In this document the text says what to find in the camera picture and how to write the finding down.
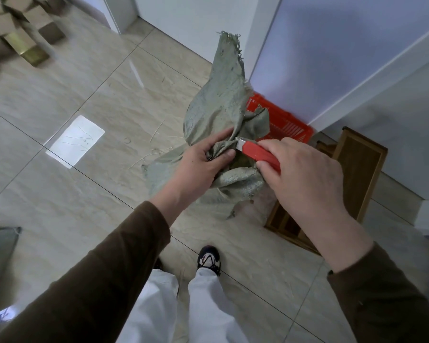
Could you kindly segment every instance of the right hand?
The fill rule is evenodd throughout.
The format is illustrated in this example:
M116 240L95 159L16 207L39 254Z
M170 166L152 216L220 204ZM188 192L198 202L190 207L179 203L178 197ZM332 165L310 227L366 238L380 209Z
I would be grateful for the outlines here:
M337 161L291 138L265 139L259 145L280 162L281 175L268 162L258 161L257 167L297 224L303 227L335 214L348 214L343 204L343 172Z

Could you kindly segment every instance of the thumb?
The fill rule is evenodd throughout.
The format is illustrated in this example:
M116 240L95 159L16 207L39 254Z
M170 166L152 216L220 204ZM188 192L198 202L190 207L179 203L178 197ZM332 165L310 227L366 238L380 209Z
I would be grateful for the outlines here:
M257 161L256 166L261 172L267 184L274 190L280 183L280 175L270 166L267 161Z
M216 159L213 159L211 161L211 168L214 170L214 173L218 173L221 171L224 167L226 167L232 160L234 160L235 157L235 150L229 149L223 152L220 156L218 156Z

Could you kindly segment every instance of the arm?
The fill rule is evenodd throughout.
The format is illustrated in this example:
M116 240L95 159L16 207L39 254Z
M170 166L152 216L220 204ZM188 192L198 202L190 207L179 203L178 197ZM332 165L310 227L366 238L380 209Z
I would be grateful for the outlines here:
M283 208L332 267L327 277L359 342L429 341L429 302L343 204L340 164L284 138L259 142L280 161L279 175L257 166Z
M231 133L224 130L188 148L165 187L29 304L0 333L0 342L115 342L170 242L169 226L233 160L233 150L210 162L205 156Z

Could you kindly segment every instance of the fingers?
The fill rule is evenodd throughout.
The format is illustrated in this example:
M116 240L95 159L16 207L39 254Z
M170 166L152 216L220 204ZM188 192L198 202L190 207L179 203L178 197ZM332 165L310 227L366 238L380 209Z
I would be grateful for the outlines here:
M215 133L213 135L208 136L207 138L202 139L200 142L196 143L195 145L202 149L204 152L207 152L211 149L211 147L214 146L216 142L222 141L223 139L226 139L230 135L232 135L232 132L234 131L234 127L228 127L227 129L224 129L218 133Z
M226 167L235 157L235 150L229 149L223 152L216 159L210 161L210 166L213 168L214 174L221 171L224 167Z
M257 161L256 166L265 181L274 190L280 184L280 175L270 166L267 161Z

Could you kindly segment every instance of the white door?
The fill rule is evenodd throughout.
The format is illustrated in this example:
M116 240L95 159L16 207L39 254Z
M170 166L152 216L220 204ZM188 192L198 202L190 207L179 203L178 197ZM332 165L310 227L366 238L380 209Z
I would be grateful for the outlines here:
M240 48L245 57L246 42L251 28L259 27L260 30L253 31L250 39L255 42L255 47L259 47L254 51L253 65L256 63L279 1L135 0L140 17L211 63L221 31L240 35Z

